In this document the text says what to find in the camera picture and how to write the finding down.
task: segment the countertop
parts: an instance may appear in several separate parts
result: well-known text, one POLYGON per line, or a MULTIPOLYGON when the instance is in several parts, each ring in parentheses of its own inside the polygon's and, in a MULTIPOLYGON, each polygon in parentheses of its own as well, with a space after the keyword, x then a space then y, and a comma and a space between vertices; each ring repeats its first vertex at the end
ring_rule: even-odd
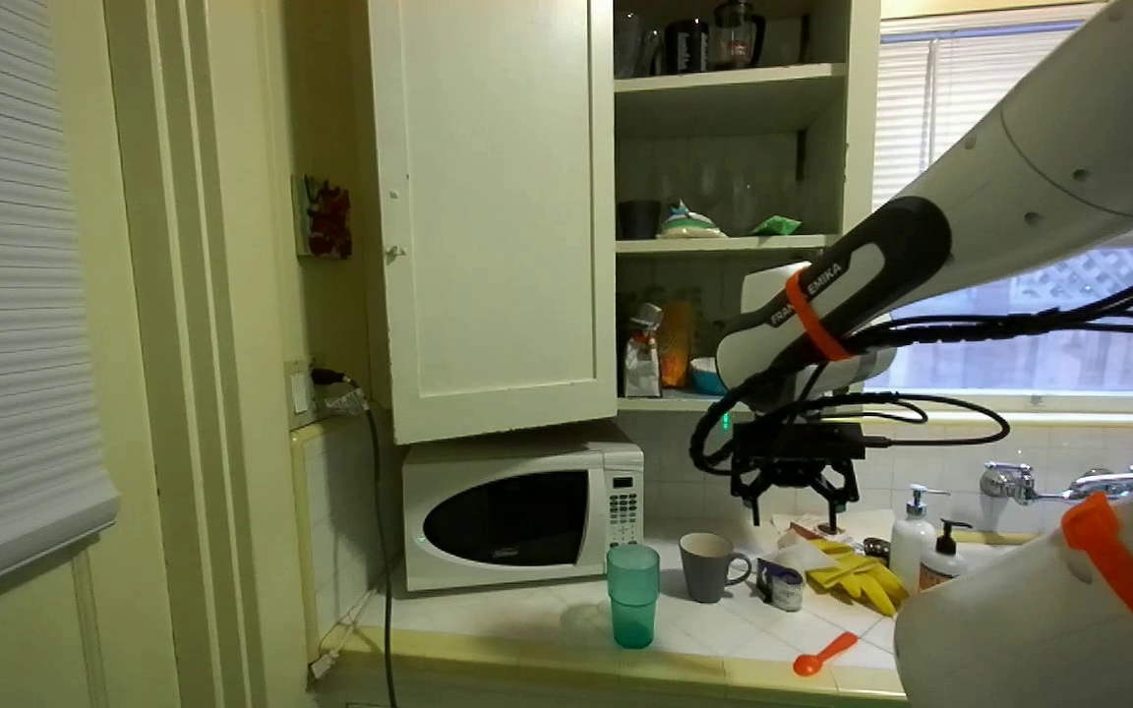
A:
MULTIPOLYGON (((850 540, 887 534, 891 510, 845 510, 850 540)), ((770 555, 790 521, 766 521, 749 555, 770 555)), ((591 685, 658 682, 677 690, 714 690, 735 695, 844 695, 904 703, 894 664, 894 618, 850 606, 806 586, 803 609, 786 614, 732 586, 715 606, 684 598, 677 534, 696 527, 660 522, 651 547, 660 551, 667 586, 651 650, 612 640, 606 584, 546 584, 503 589, 452 589, 393 598, 393 657, 452 670, 564 673, 591 685), (836 657, 819 677, 799 677, 790 662, 854 631, 861 640, 836 657)), ((369 598, 359 622, 336 637, 343 657, 384 662, 386 603, 369 598)))

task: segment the white mug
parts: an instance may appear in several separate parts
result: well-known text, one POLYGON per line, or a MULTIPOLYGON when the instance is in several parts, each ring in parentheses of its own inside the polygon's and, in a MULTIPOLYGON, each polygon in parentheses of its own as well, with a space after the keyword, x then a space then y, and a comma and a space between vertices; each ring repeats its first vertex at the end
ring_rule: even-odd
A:
POLYGON ((732 551, 726 534, 693 531, 680 534, 684 593, 693 603, 721 603, 726 586, 753 578, 753 560, 732 551))

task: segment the white cabinet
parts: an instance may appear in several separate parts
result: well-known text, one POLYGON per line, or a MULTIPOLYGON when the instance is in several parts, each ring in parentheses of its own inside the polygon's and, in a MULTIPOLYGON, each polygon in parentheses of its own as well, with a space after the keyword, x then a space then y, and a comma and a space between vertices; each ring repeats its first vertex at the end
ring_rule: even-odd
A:
MULTIPOLYGON (((706 19, 721 0, 614 0, 641 34, 706 19)), ((735 316, 740 279, 816 255, 869 214, 879 0, 749 0, 762 19, 756 66, 631 76, 614 84, 618 203, 677 199, 727 241, 680 244, 618 231, 618 311, 688 299, 693 353, 714 353, 735 316), (756 241, 762 215, 803 222, 799 237, 756 241)), ((626 399, 622 408, 706 408, 707 399, 626 399)))
POLYGON ((369 0, 366 25, 393 438, 614 417, 612 0, 369 0))

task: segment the yellow object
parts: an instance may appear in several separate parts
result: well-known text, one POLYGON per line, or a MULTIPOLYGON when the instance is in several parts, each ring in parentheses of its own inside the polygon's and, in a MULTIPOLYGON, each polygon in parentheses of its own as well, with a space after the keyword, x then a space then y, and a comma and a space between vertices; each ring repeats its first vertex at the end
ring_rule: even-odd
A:
POLYGON ((658 361, 667 388, 688 384, 688 357, 696 340, 693 329, 696 329, 693 299, 673 299, 660 307, 658 361))
POLYGON ((806 584, 819 593, 839 593, 845 603, 875 606, 887 618, 894 618, 904 606, 908 589, 882 560, 854 555, 844 544, 822 544, 822 555, 832 555, 836 567, 806 570, 806 584))

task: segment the faucet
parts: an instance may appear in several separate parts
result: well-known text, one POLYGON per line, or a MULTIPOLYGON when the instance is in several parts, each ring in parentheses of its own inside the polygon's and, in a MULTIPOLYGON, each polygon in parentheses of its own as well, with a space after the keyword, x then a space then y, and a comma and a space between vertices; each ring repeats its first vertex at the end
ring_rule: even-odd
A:
POLYGON ((1133 497, 1133 464, 1127 470, 1096 470, 1084 472, 1069 491, 1060 497, 1042 497, 1037 488, 1037 470, 1031 464, 1017 464, 1017 459, 989 459, 989 472, 981 477, 981 491, 989 498, 1017 498, 1017 504, 1042 504, 1042 498, 1086 498, 1096 491, 1106 491, 1109 498, 1133 497))
POLYGON ((1096 470, 1069 484, 1069 498, 1086 498, 1092 491, 1106 491, 1109 498, 1133 497, 1133 464, 1127 470, 1096 470))
POLYGON ((1069 491, 1039 497, 1037 470, 1031 464, 1017 464, 1017 459, 989 459, 989 472, 981 477, 981 491, 989 498, 1017 498, 1017 504, 1069 498, 1069 491))

